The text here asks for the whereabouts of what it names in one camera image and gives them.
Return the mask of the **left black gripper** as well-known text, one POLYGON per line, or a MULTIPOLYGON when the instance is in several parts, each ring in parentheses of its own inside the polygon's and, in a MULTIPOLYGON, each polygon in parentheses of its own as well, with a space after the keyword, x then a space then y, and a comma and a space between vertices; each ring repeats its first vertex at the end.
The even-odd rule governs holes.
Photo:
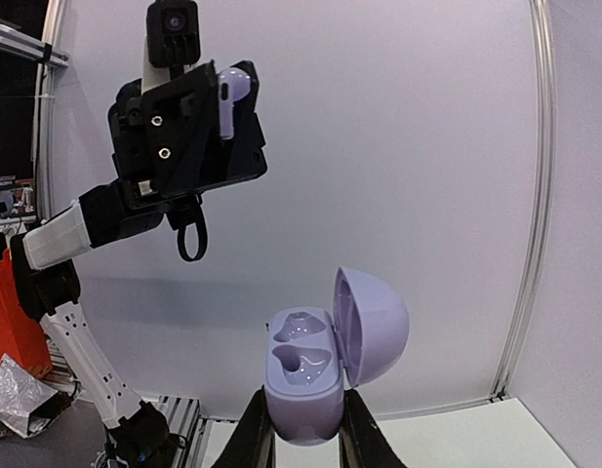
POLYGON ((266 173, 266 141, 256 111, 260 81, 252 61, 235 66, 250 76, 250 92, 234 104, 231 140, 220 138, 213 61, 148 91, 137 81, 120 90, 108 123, 129 207, 168 210, 189 196, 266 173))

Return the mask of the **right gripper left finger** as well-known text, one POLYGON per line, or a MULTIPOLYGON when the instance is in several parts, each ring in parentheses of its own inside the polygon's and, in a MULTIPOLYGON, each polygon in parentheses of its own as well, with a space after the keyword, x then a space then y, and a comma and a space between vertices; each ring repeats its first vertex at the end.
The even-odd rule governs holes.
POLYGON ((213 468, 271 468, 274 466, 274 428, 265 391, 256 391, 213 468))

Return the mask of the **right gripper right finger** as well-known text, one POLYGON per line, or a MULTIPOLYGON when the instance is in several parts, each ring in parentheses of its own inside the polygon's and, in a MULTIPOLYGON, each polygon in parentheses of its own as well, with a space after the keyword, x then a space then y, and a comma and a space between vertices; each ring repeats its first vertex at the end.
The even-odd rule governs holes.
POLYGON ((362 397, 354 389, 344 392, 339 453, 340 467, 407 467, 393 451, 362 397))

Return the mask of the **purple earbud charging case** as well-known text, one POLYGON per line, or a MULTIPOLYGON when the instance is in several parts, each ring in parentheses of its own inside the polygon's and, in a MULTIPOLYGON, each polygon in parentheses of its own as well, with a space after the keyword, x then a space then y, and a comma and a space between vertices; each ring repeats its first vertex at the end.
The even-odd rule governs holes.
POLYGON ((299 306, 269 326, 263 389, 276 434, 301 447, 340 430, 344 389, 372 382, 401 358, 409 314, 400 294, 364 271, 338 269, 333 307, 299 306))

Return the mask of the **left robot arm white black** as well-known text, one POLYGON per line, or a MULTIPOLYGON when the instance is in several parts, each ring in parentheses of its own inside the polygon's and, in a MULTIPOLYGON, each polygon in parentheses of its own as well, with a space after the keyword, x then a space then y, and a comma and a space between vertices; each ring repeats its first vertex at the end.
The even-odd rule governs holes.
POLYGON ((94 401, 109 466, 169 467, 181 438, 165 415, 119 377, 85 322, 74 259, 168 222, 181 258, 202 259, 206 191, 265 174, 255 65, 175 66, 166 82, 125 84, 108 110, 116 178, 58 215, 13 237, 18 301, 57 345, 94 401))

